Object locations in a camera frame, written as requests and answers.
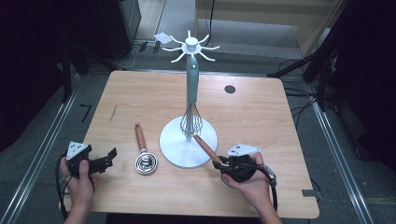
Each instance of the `wooden handle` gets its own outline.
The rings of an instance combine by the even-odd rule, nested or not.
[[[143,135],[142,126],[140,126],[139,123],[136,123],[136,125],[134,126],[134,130],[136,131],[136,138],[137,138],[137,144],[139,145],[139,149],[147,150],[145,136]]]
[[[214,152],[212,150],[212,148],[210,148],[210,146],[207,145],[207,143],[204,141],[204,139],[202,139],[198,135],[195,135],[194,139],[195,139],[195,141],[197,141],[197,143],[200,145],[200,147],[206,152],[206,154],[210,157],[210,159],[212,159],[212,161],[221,163],[221,159],[219,158],[219,156],[216,154],[216,152]]]

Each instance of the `white base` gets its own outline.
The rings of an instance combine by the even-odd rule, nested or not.
[[[195,168],[210,158],[204,150],[198,145],[195,139],[188,139],[180,130],[180,121],[182,117],[171,120],[163,128],[160,136],[160,147],[166,159],[180,168]],[[202,119],[203,129],[201,138],[216,151],[218,146],[218,137],[215,129],[209,122]]]

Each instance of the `hand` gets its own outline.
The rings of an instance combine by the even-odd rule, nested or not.
[[[250,155],[256,164],[264,164],[261,153]],[[262,223],[281,223],[274,209],[269,192],[269,179],[265,174],[256,171],[249,180],[237,183],[229,175],[222,175],[226,185],[238,189],[248,203],[259,213]]]
[[[91,212],[97,179],[88,176],[90,167],[88,161],[85,160],[79,164],[79,179],[70,175],[65,157],[61,160],[60,169],[65,176],[65,182],[67,183],[70,180],[67,189],[72,200],[71,211],[65,223],[85,223]]]

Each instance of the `person's left hand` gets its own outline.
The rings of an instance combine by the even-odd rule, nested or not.
[[[91,212],[93,192],[97,186],[97,179],[88,175],[90,169],[88,161],[84,160],[79,164],[79,178],[70,175],[66,157],[62,158],[60,169],[65,176],[65,183],[70,180],[67,184],[72,200],[69,217],[83,217],[83,219],[86,219]]]

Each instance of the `whisk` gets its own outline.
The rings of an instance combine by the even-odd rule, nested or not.
[[[187,110],[180,121],[180,130],[191,139],[195,134],[200,134],[203,128],[201,116],[198,112],[197,92],[199,81],[199,66],[193,55],[187,61]]]

